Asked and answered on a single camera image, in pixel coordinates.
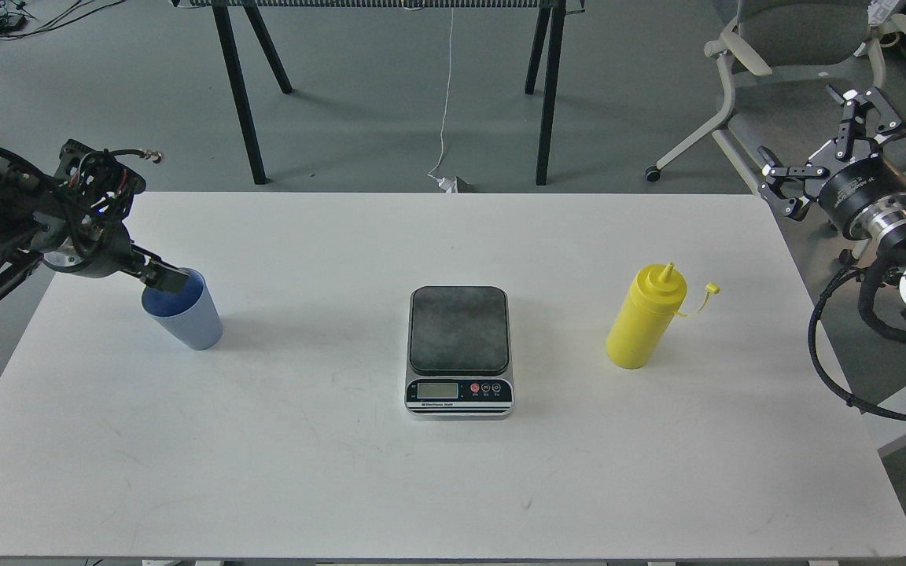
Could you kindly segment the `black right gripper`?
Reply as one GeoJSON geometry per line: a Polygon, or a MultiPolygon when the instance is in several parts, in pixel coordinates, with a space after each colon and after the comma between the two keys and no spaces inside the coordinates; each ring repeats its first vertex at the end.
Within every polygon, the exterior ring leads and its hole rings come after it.
{"type": "Polygon", "coordinates": [[[845,239],[859,241],[870,237],[859,216],[871,205],[894,200],[906,211],[906,176],[881,157],[886,145],[906,138],[906,121],[878,87],[840,92],[828,86],[827,92],[842,107],[841,121],[830,140],[833,157],[841,162],[863,160],[846,165],[824,183],[826,167],[786,166],[769,148],[758,146],[763,178],[757,191],[771,211],[802,221],[812,204],[803,186],[816,182],[817,190],[823,186],[817,204],[845,239]]]}

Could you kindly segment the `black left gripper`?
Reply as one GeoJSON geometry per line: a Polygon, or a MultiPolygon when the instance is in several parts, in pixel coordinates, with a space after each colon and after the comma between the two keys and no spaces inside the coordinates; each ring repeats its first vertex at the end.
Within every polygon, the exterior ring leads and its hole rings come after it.
{"type": "Polygon", "coordinates": [[[94,150],[76,140],[62,145],[55,172],[58,184],[51,190],[60,205],[62,240],[42,260],[55,272],[86,278],[121,272],[147,288],[180,293],[190,273],[135,246],[123,225],[146,182],[119,162],[119,156],[136,156],[152,164],[163,160],[163,153],[152,149],[94,150]]]}

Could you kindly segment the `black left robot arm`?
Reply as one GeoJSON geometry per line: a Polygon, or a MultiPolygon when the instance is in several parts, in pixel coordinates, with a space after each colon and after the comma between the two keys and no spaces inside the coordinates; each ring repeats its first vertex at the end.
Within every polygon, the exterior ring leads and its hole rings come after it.
{"type": "Polygon", "coordinates": [[[40,266],[83,278],[124,273],[180,292],[190,276],[134,244],[125,226],[145,179],[122,156],[154,164],[148,149],[93,149],[69,140],[53,175],[0,147],[0,301],[40,266]]]}

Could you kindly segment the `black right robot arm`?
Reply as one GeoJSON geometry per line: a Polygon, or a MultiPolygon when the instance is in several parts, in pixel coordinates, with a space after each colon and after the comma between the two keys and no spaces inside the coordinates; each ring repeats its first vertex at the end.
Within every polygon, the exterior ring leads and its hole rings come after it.
{"type": "Polygon", "coordinates": [[[842,389],[821,365],[816,327],[835,290],[859,283],[858,313],[878,336],[906,344],[906,177],[884,157],[885,144],[906,138],[906,122],[877,87],[828,93],[842,108],[835,136],[803,165],[781,162],[766,147],[758,191],[769,207],[794,221],[819,205],[830,224],[851,241],[869,241],[876,257],[867,267],[842,259],[842,267],[817,298],[808,323],[808,349],[817,376],[849,407],[905,421],[888,410],[842,389]]]}

